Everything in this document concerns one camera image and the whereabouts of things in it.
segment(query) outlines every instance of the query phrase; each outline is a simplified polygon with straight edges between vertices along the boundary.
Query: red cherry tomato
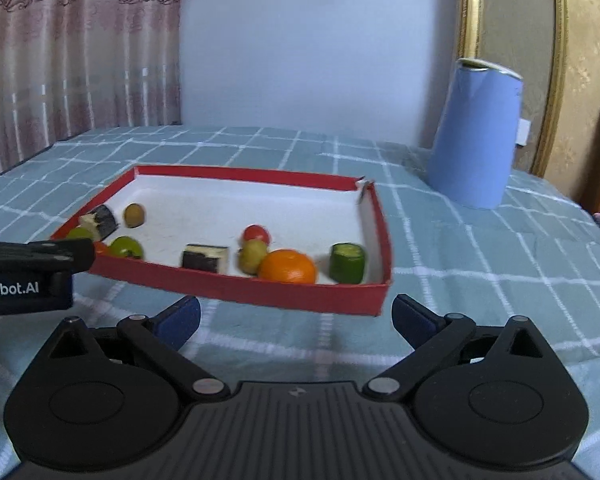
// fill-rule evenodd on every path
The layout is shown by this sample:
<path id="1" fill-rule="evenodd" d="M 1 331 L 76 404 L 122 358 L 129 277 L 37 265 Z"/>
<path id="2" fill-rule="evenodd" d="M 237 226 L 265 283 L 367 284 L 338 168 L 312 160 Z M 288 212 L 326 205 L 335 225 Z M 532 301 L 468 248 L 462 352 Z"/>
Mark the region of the red cherry tomato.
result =
<path id="1" fill-rule="evenodd" d="M 250 225 L 247 227 L 242 233 L 242 240 L 245 242 L 248 240 L 262 240 L 267 245 L 271 242 L 269 233 L 261 225 Z"/>
<path id="2" fill-rule="evenodd" d="M 93 248 L 96 251 L 96 256 L 104 256 L 109 254 L 109 246 L 104 242 L 94 242 Z"/>

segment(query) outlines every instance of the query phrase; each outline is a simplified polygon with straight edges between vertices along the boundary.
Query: kettle lid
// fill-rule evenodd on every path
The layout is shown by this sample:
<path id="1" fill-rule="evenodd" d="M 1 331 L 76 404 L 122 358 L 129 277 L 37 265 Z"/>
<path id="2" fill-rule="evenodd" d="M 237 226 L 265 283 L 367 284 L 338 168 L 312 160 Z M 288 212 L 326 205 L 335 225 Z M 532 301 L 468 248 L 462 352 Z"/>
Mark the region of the kettle lid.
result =
<path id="1" fill-rule="evenodd" d="M 522 81 L 522 76 L 516 72 L 513 72 L 510 68 L 506 68 L 502 65 L 492 63 L 491 61 L 485 61 L 478 59 L 477 57 L 461 57 L 458 59 L 458 65 L 468 70 L 497 70 L 502 74 L 509 75 L 515 79 Z"/>

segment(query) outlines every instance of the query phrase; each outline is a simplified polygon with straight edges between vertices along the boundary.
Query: gray panel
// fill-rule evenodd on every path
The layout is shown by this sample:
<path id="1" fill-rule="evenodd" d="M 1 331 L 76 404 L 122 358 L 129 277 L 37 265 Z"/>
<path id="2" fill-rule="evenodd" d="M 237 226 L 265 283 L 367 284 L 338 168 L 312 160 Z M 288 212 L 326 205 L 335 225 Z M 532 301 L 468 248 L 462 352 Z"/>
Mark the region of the gray panel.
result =
<path id="1" fill-rule="evenodd" d="M 243 383 L 194 407 L 161 449 L 119 469 L 75 474 L 25 463 L 6 480 L 586 480 L 570 464 L 488 472 L 424 440 L 399 404 L 353 383 Z"/>

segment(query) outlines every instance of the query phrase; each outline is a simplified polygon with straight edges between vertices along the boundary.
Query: blue kettle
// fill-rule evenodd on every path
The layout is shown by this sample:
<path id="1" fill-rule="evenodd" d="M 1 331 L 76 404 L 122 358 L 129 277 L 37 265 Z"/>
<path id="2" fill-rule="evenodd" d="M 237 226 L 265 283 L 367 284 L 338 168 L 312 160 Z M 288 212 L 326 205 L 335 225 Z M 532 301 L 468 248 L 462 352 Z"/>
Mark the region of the blue kettle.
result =
<path id="1" fill-rule="evenodd" d="M 522 78 L 481 59 L 461 58 L 427 166 L 428 184 L 454 202 L 494 209 L 513 164 Z"/>

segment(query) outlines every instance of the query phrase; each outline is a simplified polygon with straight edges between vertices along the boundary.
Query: teal tablecloth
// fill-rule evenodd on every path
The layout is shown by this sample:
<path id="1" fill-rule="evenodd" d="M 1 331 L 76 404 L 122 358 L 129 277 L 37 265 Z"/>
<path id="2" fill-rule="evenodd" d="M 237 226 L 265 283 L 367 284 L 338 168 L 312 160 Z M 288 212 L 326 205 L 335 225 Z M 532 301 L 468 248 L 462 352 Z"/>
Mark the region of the teal tablecloth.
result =
<path id="1" fill-rule="evenodd" d="M 576 462 L 600 480 L 600 229 L 550 184 L 514 172 L 493 212 L 455 205 L 423 182 L 426 150 L 258 128 L 117 128 L 56 144 L 0 176 L 0 240 L 48 237 L 137 163 L 205 164 L 366 176 L 390 229 L 394 284 L 378 318 L 202 300 L 202 325 L 182 349 L 231 385 L 242 379 L 368 380 L 411 351 L 390 304 L 405 292 L 441 314 L 479 324 L 533 319 L 587 398 L 589 430 Z M 178 296 L 89 274 L 69 311 L 92 326 L 152 315 Z M 0 317 L 0 476 L 17 460 L 4 402 L 67 312 Z"/>

